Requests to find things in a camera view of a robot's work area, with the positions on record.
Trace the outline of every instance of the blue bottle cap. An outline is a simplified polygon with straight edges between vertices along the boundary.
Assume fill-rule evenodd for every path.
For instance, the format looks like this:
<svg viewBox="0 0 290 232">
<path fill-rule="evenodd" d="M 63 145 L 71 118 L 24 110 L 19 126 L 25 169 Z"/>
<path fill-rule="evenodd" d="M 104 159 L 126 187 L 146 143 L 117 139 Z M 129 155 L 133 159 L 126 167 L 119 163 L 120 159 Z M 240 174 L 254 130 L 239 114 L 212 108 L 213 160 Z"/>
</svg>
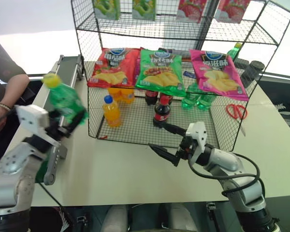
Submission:
<svg viewBox="0 0 290 232">
<path fill-rule="evenodd" d="M 106 104 L 110 104 L 110 103 L 113 102 L 113 98 L 112 98 L 112 96 L 107 95 L 107 96 L 104 97 L 104 101 L 105 101 Z"/>
</svg>

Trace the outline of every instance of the green package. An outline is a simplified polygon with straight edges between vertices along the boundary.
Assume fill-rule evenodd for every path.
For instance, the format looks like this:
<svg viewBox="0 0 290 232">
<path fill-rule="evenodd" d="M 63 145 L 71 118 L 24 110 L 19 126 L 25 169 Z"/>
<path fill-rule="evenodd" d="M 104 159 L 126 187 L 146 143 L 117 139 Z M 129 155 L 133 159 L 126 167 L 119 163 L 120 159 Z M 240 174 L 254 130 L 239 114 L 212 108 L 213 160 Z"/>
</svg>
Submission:
<svg viewBox="0 0 290 232">
<path fill-rule="evenodd" d="M 156 0 L 132 0 L 132 18 L 155 21 Z"/>
<path fill-rule="evenodd" d="M 120 0 L 93 0 L 96 18 L 119 20 Z"/>
<path fill-rule="evenodd" d="M 182 57 L 164 51 L 142 50 L 141 72 L 135 86 L 184 97 Z"/>
</svg>

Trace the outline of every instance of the bracelet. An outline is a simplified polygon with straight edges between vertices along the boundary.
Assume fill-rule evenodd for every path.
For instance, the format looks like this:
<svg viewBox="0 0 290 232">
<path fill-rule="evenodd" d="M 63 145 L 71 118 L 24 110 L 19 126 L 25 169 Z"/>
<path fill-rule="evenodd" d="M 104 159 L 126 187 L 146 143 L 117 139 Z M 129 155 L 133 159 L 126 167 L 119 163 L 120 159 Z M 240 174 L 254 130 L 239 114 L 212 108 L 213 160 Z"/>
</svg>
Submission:
<svg viewBox="0 0 290 232">
<path fill-rule="evenodd" d="M 10 108 L 10 107 L 8 107 L 7 105 L 5 105 L 5 104 L 2 104 L 2 103 L 0 103 L 0 107 L 2 107 L 2 108 L 4 108 L 4 109 L 6 109 L 7 111 L 10 111 L 10 110 L 11 110 L 11 108 Z"/>
</svg>

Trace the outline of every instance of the person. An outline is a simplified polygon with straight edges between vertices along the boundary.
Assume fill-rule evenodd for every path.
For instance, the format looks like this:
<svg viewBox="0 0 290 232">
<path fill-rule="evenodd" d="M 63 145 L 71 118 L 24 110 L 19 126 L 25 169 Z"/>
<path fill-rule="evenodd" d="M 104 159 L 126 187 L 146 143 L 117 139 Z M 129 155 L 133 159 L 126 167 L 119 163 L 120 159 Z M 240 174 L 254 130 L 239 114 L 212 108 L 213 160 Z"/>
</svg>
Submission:
<svg viewBox="0 0 290 232">
<path fill-rule="evenodd" d="M 2 117 L 16 102 L 21 104 L 19 99 L 29 83 L 29 77 L 15 62 L 0 56 L 0 80 L 7 83 L 6 87 L 0 83 L 0 117 Z M 18 126 L 19 121 L 15 114 L 10 114 L 0 121 L 0 158 L 4 155 Z"/>
</svg>

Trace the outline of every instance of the red scissors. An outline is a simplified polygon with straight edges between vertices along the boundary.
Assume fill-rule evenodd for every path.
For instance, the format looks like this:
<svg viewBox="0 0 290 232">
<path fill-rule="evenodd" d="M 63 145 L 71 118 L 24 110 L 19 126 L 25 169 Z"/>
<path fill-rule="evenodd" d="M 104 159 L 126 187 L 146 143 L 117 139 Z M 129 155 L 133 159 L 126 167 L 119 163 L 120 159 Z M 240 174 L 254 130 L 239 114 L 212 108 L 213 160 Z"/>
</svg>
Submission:
<svg viewBox="0 0 290 232">
<path fill-rule="evenodd" d="M 241 125 L 240 120 L 241 119 L 244 120 L 248 115 L 248 111 L 242 105 L 229 104 L 226 106 L 226 111 L 228 115 L 230 115 L 232 118 L 234 118 L 238 122 L 239 125 Z M 246 136 L 245 129 L 242 125 L 240 129 L 243 135 Z"/>
</svg>

